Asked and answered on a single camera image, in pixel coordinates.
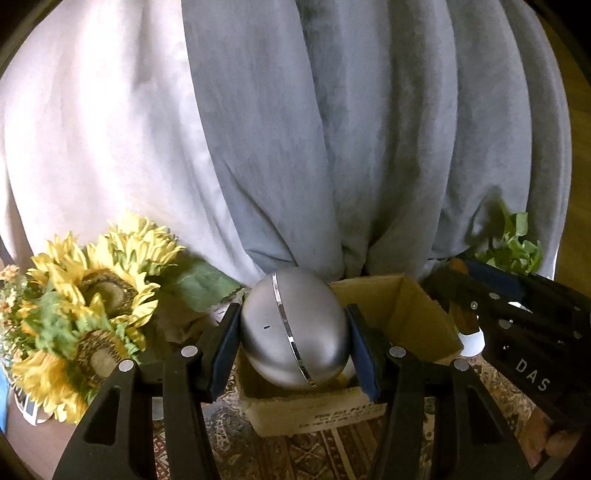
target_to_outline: cardboard box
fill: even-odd
[[[412,279],[400,275],[360,277],[331,284],[343,306],[356,303],[371,326],[394,345],[420,359],[449,364],[462,349],[453,321]],[[250,365],[242,351],[236,360],[242,408],[262,437],[293,435],[341,427],[385,413],[359,387],[335,381],[312,393],[272,385]]]

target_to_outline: blue object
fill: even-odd
[[[10,392],[10,383],[4,375],[0,373],[0,430],[6,433],[6,421],[8,418],[8,393]]]
[[[512,301],[523,301],[525,292],[515,275],[474,260],[464,262],[474,280],[488,285],[491,291],[500,293]]]

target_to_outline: fabric fold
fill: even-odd
[[[515,37],[499,0],[447,0],[456,43],[457,132],[434,258],[503,231],[499,201],[527,208],[531,112]]]
[[[183,0],[207,145],[246,252],[266,272],[343,275],[323,127],[293,0]]]
[[[387,150],[366,270],[418,276],[430,257],[452,160],[456,50],[445,2],[392,0],[388,19]]]
[[[501,0],[523,61],[530,97],[532,158],[527,202],[530,231],[544,260],[538,273],[554,275],[569,204],[572,145],[569,105],[552,46],[535,12],[522,0]]]

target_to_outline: green leaf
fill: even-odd
[[[515,234],[516,236],[527,235],[527,212],[518,212],[515,214]]]
[[[532,242],[530,242],[529,240],[523,240],[522,247],[523,247],[523,250],[525,250],[529,254],[535,254],[538,251],[538,247],[536,245],[534,245]]]
[[[537,251],[535,252],[534,257],[530,262],[530,266],[527,269],[527,273],[537,271],[540,268],[540,265],[542,264],[543,258],[544,258],[544,255],[542,252],[542,247],[540,245],[540,242],[538,241]]]
[[[158,277],[162,291],[181,300],[195,312],[203,312],[236,292],[241,285],[205,260],[179,252],[177,265]]]
[[[507,205],[505,205],[505,202],[501,200],[499,202],[499,206],[501,207],[501,211],[503,212],[503,218],[505,219],[504,235],[508,236],[509,238],[515,236],[515,226],[513,224],[513,221],[511,220],[511,214],[507,209]]]

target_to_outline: silver sphere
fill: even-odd
[[[263,278],[242,308],[242,346],[269,382],[312,390],[336,378],[350,354],[349,325],[329,285],[310,270]]]

